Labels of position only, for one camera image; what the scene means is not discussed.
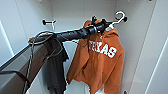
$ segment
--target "white wall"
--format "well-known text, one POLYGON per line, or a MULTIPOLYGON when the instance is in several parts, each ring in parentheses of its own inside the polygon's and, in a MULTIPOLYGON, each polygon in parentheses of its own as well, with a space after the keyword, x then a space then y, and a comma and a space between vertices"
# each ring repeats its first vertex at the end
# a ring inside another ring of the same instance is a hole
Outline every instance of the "white wall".
MULTIPOLYGON (((50 0, 0 0, 0 65, 28 45, 28 38, 51 26, 42 20, 52 20, 50 0)), ((30 94, 47 94, 40 71, 29 90, 30 94)))
POLYGON ((153 15, 151 17, 149 28, 148 28, 144 45, 142 48, 142 52, 140 54, 137 69, 134 75, 130 94, 135 94, 135 93, 136 94, 165 94, 164 92, 166 90, 164 90, 163 92, 160 92, 164 89, 164 86, 158 86, 159 90, 158 89, 155 90, 160 93, 157 93, 154 91, 152 93, 151 90, 154 89, 153 84, 156 85, 157 81, 160 81, 159 82, 160 84, 167 83, 167 81, 164 79, 164 78, 167 78, 166 73, 165 75, 162 75, 162 76, 158 75, 158 73, 160 74, 163 73, 163 70, 161 69, 162 68, 164 69, 164 66, 163 66, 164 62, 167 62, 167 60, 164 58, 164 56, 166 56, 166 54, 164 54, 166 52, 166 49, 165 50, 163 49, 166 39, 168 37, 168 33, 167 33, 168 19, 164 19, 165 17, 168 16, 168 12, 165 10, 168 8, 167 4, 168 4, 167 0, 156 1, 155 7, 153 10, 153 15))
MULTIPOLYGON (((55 31, 67 31, 82 28, 86 20, 96 16, 98 20, 105 18, 113 21, 115 0, 52 0, 53 18, 56 20, 55 31)), ((73 42, 65 42, 69 60, 64 63, 65 75, 76 50, 73 42)), ((65 94, 84 94, 85 84, 73 81, 67 86, 65 94)))
POLYGON ((128 17, 126 23, 116 25, 125 49, 121 94, 124 91, 129 93, 131 89, 155 2, 156 0, 117 0, 116 10, 124 11, 128 17))

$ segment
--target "orange hoodie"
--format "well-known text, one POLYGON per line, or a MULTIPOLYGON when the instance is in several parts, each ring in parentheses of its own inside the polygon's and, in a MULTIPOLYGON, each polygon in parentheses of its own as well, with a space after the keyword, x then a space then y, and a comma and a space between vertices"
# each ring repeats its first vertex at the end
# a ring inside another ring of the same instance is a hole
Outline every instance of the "orange hoodie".
MULTIPOLYGON (((86 21, 84 27, 89 24, 91 21, 86 21)), ((95 94, 103 85, 105 94, 119 94, 123 61, 124 49, 117 29, 80 39, 67 82, 70 84, 73 79, 85 82, 90 94, 95 94)))

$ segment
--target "hanging clothes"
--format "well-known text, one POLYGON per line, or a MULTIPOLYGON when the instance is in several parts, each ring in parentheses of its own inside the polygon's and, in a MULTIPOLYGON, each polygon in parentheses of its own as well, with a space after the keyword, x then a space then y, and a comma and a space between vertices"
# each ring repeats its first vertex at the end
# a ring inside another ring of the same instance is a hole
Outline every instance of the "hanging clothes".
POLYGON ((52 48, 56 49, 53 55, 59 54, 50 57, 47 61, 47 87, 55 94, 64 94, 64 91, 66 90, 66 81, 64 77, 63 62, 69 58, 62 43, 59 43, 58 41, 56 42, 55 40, 51 43, 53 43, 51 45, 53 46, 52 48))
MULTIPOLYGON (((91 21, 86 21, 84 27, 89 24, 91 21)), ((119 94, 124 48, 117 29, 80 39, 79 44, 67 73, 68 84, 75 79, 85 82, 90 94, 95 94, 103 85, 105 94, 119 94)))

